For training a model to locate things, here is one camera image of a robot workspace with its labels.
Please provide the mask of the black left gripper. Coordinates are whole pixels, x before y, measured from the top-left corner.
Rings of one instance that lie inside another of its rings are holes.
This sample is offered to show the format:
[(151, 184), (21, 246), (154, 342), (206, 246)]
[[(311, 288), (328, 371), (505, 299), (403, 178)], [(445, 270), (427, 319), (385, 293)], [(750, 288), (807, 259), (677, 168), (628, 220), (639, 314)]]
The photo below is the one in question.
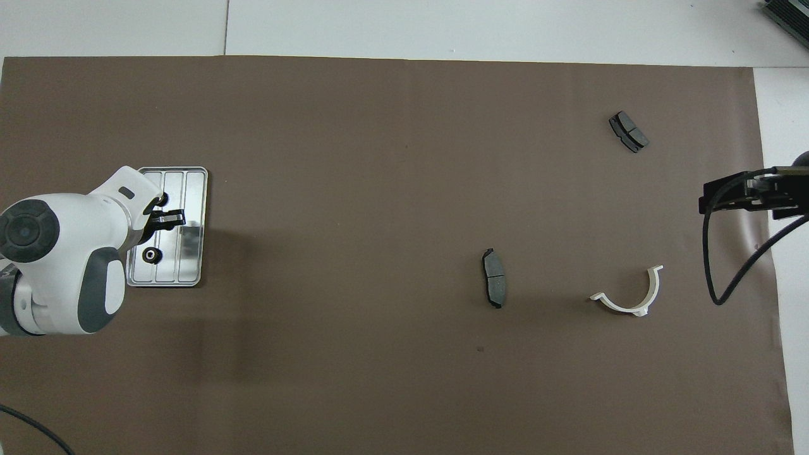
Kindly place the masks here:
[(138, 241), (138, 245), (143, 245), (145, 242), (150, 241), (156, 231), (161, 229), (173, 229), (176, 226), (186, 224), (186, 216), (184, 210), (166, 210), (162, 211), (158, 205), (149, 205), (147, 207), (147, 221), (142, 230), (142, 235)]

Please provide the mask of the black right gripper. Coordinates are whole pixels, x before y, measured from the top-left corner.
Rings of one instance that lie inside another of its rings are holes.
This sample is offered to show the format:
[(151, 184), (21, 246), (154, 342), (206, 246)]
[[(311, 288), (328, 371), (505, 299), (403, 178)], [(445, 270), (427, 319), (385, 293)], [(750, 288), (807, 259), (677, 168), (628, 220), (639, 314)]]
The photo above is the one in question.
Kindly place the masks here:
[[(697, 200), (698, 213), (716, 211), (754, 211), (752, 198), (761, 205), (772, 205), (772, 219), (783, 220), (808, 213), (808, 167), (777, 166), (765, 176), (752, 178), (752, 172), (739, 172), (702, 185)], [(749, 194), (746, 182), (749, 181)]]

